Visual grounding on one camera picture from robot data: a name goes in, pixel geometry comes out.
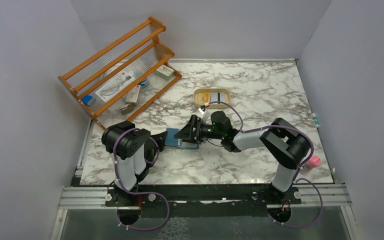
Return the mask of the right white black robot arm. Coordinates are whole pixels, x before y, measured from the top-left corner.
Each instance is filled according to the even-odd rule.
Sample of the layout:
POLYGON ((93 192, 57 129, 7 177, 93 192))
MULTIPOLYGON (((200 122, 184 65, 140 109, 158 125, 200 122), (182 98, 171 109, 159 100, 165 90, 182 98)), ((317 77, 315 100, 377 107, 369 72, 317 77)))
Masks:
POLYGON ((314 153, 310 138, 283 118, 276 118, 270 125, 247 131, 234 128, 223 111, 213 112, 210 121, 207 124, 203 118, 193 114, 174 138, 197 145, 207 139, 220 140, 221 146, 231 153, 265 147, 278 162, 268 190, 269 199, 276 204, 286 200, 299 168, 314 153))

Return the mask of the blue leather card holder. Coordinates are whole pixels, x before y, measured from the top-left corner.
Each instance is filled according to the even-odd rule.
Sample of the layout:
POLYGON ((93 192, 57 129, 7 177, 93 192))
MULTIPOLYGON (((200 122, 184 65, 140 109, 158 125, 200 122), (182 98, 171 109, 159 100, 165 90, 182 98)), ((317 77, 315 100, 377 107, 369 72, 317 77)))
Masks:
POLYGON ((179 132, 179 128, 167 128, 167 137, 165 140, 165 145, 167 147, 175 147, 179 149, 187 149, 187 150, 197 150, 199 149, 198 144, 182 142, 181 139, 174 138, 174 135, 179 132))

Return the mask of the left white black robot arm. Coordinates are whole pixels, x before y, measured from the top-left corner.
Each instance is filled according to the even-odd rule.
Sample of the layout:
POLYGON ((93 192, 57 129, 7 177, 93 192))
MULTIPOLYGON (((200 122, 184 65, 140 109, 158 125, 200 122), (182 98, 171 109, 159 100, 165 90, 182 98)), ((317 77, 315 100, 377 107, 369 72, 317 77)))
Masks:
POLYGON ((137 200, 138 183, 148 175, 150 168, 165 149, 167 131, 158 134, 137 128, 130 121, 114 124, 104 130, 101 143, 111 154, 115 172, 115 187, 120 189, 118 199, 124 205, 137 200))

